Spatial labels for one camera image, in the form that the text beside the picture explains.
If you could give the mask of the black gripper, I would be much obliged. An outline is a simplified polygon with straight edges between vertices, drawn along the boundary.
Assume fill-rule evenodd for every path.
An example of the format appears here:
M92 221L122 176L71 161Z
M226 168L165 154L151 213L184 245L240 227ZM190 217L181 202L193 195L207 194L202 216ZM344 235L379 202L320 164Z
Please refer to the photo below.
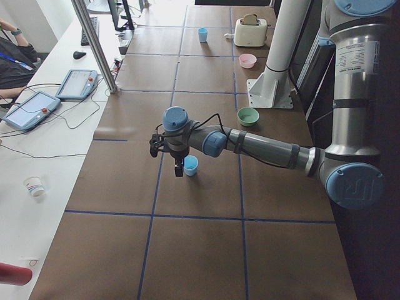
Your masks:
M184 158L189 154L189 148L185 147L184 149L173 149L169 148L170 150L170 155L175 159L179 161L183 161ZM176 177L183 177L183 167L181 165L175 165L174 167L174 172Z

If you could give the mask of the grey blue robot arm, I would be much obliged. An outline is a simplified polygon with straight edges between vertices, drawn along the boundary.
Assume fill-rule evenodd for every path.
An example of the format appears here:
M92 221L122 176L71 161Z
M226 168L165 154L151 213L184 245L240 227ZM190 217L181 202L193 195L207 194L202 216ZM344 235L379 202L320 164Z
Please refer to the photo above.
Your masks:
M379 73L380 40L389 26L394 1L323 1L319 42L334 46L335 77L332 141L326 149L257 136L246 131L191 120L174 106L163 114L163 133L154 133L150 153L169 153L175 174L183 175L191 148L218 157L223 150L262 163L302 170L318 178L332 201L363 209L380 200L384 176L377 168L379 151L370 138Z

